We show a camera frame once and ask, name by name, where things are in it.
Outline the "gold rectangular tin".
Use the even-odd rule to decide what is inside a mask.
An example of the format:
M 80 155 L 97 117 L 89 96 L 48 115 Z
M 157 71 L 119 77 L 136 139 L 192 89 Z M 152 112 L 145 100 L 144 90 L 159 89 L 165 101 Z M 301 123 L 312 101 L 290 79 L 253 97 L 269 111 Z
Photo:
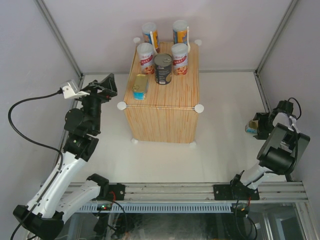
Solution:
M 149 86 L 149 76 L 147 74 L 137 74 L 133 87 L 132 94 L 135 100 L 144 100 L 146 98 Z

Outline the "white red label can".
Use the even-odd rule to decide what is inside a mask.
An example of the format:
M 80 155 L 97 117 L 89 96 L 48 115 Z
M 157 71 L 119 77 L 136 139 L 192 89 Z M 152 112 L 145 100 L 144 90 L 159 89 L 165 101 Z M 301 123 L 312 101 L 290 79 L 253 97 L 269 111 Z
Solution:
M 154 49 L 150 43 L 143 42 L 137 46 L 137 53 L 142 74 L 149 75 L 155 73 Z
M 171 47 L 173 73 L 176 76 L 186 75 L 188 72 L 188 46 L 176 43 Z

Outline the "dark blue round can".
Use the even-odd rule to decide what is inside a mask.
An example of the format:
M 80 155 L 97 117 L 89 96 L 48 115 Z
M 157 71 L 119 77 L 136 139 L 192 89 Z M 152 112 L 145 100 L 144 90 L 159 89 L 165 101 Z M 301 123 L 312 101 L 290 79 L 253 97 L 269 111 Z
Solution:
M 159 53 L 154 57 L 155 81 L 159 85 L 167 85 L 172 80 L 173 59 L 167 53 Z

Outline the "blue can with spoon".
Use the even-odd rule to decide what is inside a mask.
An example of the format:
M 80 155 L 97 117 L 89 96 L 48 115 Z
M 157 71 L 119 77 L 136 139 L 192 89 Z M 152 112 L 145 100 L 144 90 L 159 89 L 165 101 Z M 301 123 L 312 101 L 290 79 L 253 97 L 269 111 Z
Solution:
M 157 25 L 154 22 L 147 22 L 141 27 L 143 39 L 146 43 L 150 43 L 153 46 L 153 49 L 159 53 L 159 37 Z

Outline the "blue yellow can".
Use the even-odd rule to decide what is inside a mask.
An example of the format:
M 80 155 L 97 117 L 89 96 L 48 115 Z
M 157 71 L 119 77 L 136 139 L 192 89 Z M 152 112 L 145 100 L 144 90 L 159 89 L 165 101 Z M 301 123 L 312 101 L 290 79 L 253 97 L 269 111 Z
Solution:
M 191 50 L 189 41 L 189 25 L 185 20 L 176 20 L 172 25 L 173 43 L 187 45 L 188 53 Z

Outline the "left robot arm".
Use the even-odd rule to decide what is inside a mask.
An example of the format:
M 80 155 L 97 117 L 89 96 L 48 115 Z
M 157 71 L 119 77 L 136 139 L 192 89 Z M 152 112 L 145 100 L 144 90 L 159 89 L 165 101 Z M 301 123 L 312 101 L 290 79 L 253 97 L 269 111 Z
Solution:
M 35 237 L 54 240 L 80 207 L 92 199 L 106 200 L 109 197 L 109 180 L 97 173 L 89 176 L 69 196 L 63 195 L 98 145 L 102 104 L 117 94 L 115 76 L 110 73 L 103 80 L 94 80 L 84 88 L 79 88 L 74 80 L 68 80 L 57 92 L 40 97 L 46 99 L 63 95 L 65 99 L 80 101 L 82 107 L 70 109 L 64 117 L 68 136 L 61 150 L 53 149 L 58 153 L 58 160 L 51 174 L 27 204 L 17 205 L 13 211 L 18 225 Z

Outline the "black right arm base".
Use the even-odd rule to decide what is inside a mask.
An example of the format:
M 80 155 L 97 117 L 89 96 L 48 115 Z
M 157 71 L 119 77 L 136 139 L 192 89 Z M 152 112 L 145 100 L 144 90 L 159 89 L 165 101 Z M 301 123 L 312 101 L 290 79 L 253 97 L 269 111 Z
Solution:
M 240 174 L 236 174 L 228 184 L 214 184 L 213 193 L 216 201 L 231 200 L 254 200 L 260 199 L 259 191 L 251 189 L 241 183 L 241 177 L 244 170 Z

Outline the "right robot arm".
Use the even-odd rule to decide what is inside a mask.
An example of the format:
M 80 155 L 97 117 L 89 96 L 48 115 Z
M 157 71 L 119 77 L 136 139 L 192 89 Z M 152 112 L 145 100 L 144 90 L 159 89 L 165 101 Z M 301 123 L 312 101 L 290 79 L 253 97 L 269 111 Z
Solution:
M 293 172 L 311 140 L 297 127 L 301 116 L 301 105 L 294 97 L 279 101 L 270 112 L 255 114 L 252 120 L 257 124 L 254 137 L 265 142 L 257 154 L 257 163 L 230 181 L 229 192 L 234 199 L 253 195 L 259 184 L 268 178 Z

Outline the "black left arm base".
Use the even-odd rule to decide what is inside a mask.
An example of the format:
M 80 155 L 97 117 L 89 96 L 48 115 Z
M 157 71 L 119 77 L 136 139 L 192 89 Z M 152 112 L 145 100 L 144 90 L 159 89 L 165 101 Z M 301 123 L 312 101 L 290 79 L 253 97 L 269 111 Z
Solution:
M 109 180 L 97 173 L 90 175 L 88 181 L 95 182 L 99 187 L 97 200 L 123 201 L 125 198 L 126 186 L 121 183 L 110 183 Z

